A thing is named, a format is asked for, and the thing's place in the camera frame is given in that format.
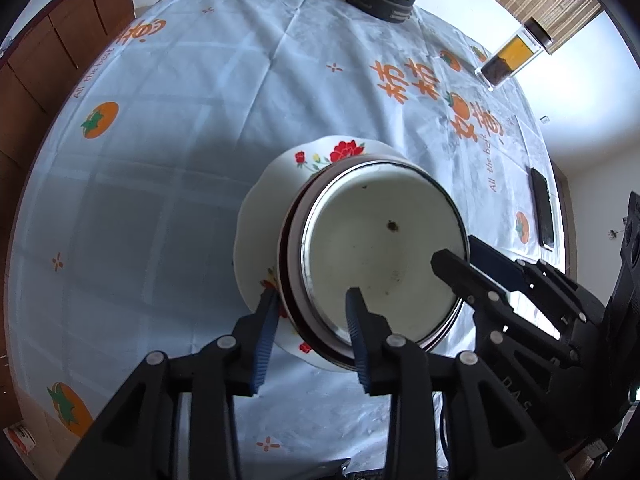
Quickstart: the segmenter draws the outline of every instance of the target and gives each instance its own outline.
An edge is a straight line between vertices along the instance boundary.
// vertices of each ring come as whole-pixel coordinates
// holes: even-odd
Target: smartphone
[[[549,186],[546,178],[538,171],[531,169],[531,187],[533,199],[536,203],[536,224],[538,228],[538,243],[549,251],[554,250],[554,217],[551,213],[549,200]]]

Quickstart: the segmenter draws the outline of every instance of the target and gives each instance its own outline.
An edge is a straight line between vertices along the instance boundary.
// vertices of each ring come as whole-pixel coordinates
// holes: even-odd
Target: table
[[[231,263],[242,199],[279,153],[326,135],[395,147],[443,185],[470,234],[512,258],[543,255],[537,168],[556,220],[544,258],[564,268],[542,136],[515,81],[489,93],[475,78],[486,55],[420,9],[392,25],[344,0],[158,2],[88,70],[33,167],[8,285],[18,386],[81,434],[149,351],[188,354],[228,333],[248,311]],[[473,348],[470,313],[438,352]],[[236,416],[246,479],[383,463],[388,399],[279,348]]]

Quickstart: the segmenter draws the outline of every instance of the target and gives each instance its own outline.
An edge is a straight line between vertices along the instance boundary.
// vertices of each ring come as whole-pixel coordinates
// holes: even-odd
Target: red flower pattern
[[[351,140],[350,142],[344,142],[341,140],[338,145],[334,147],[329,158],[331,159],[331,162],[335,162],[336,160],[342,160],[348,156],[359,155],[363,151],[364,145],[357,146],[355,140]]]

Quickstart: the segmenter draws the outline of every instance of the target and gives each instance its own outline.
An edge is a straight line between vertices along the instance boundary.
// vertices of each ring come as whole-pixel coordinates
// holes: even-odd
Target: white tablecloth
[[[420,9],[392,25],[344,0],[161,0],[89,70],[34,165],[8,287],[18,386],[55,416],[64,383],[96,416],[147,352],[188,354],[228,333],[248,311],[232,270],[242,199],[279,153],[327,135],[395,147],[444,186],[471,234],[513,258],[542,255],[537,168],[556,221],[544,258],[564,268],[542,136],[517,83],[480,86],[484,54]],[[473,348],[470,314],[439,352]],[[274,348],[237,424],[247,479],[300,478],[341,457],[373,468],[388,399]]]

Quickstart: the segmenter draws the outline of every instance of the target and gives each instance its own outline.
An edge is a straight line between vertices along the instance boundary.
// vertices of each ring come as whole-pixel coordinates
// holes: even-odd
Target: spice jar
[[[543,50],[548,50],[552,43],[545,29],[529,18],[498,52],[476,69],[476,75],[493,91]]]

